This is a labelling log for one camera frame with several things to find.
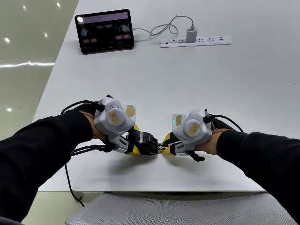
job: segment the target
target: person's left hand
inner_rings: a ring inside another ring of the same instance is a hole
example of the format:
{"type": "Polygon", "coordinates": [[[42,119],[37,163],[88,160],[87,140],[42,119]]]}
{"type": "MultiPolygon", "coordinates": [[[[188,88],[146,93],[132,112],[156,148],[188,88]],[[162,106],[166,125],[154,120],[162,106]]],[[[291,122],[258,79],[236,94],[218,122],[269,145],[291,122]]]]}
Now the person's left hand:
{"type": "Polygon", "coordinates": [[[107,143],[107,136],[103,133],[101,133],[94,125],[94,119],[95,117],[88,113],[88,112],[83,112],[83,111],[80,111],[83,115],[85,115],[85,117],[89,120],[90,122],[90,125],[93,129],[93,138],[95,139],[100,139],[103,143],[107,143]]]}

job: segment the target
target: power strip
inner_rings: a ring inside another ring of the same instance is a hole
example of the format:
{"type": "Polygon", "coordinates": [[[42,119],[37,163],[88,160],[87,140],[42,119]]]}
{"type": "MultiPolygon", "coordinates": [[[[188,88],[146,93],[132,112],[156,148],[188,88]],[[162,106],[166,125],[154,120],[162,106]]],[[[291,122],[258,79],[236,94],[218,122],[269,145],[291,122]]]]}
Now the power strip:
{"type": "Polygon", "coordinates": [[[161,48],[205,46],[205,45],[231,45],[232,38],[229,35],[197,37],[196,42],[185,42],[186,38],[174,38],[173,40],[161,40],[161,48]]]}

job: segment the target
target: black sleeve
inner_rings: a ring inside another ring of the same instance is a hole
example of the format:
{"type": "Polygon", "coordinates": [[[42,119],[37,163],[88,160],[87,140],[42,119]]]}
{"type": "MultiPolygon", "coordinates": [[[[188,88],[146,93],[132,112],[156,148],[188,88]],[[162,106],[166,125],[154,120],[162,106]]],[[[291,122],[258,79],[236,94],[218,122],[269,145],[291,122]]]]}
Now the black sleeve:
{"type": "Polygon", "coordinates": [[[273,195],[300,223],[300,140],[230,130],[219,137],[217,153],[273,195]]]}
{"type": "Polygon", "coordinates": [[[0,216],[22,221],[38,187],[71,158],[77,144],[92,138],[80,112],[38,120],[0,142],[0,216]]]}

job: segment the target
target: tablet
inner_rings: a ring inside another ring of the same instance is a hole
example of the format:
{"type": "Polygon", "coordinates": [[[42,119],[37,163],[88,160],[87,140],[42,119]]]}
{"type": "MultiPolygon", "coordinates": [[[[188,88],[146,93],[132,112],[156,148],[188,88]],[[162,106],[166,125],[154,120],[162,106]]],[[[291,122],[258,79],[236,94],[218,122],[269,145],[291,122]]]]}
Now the tablet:
{"type": "Polygon", "coordinates": [[[134,37],[128,9],[76,15],[75,23],[84,54],[131,49],[134,37]]]}

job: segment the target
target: hand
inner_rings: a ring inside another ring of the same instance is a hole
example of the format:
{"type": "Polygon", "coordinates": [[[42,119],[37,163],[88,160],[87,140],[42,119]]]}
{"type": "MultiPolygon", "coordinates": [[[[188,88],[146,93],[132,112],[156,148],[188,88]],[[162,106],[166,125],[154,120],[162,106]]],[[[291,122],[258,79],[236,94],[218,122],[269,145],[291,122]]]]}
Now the hand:
{"type": "Polygon", "coordinates": [[[221,134],[229,129],[217,129],[212,131],[211,138],[203,143],[199,144],[195,147],[195,151],[205,151],[208,154],[211,155],[218,155],[217,154],[217,142],[221,134]]]}
{"type": "Polygon", "coordinates": [[[95,139],[100,139],[103,143],[107,143],[107,136],[104,135],[103,133],[101,133],[94,125],[94,119],[95,117],[88,113],[88,112],[83,112],[83,111],[80,111],[83,115],[85,115],[85,117],[89,120],[90,122],[90,125],[93,129],[93,138],[95,139]]]}

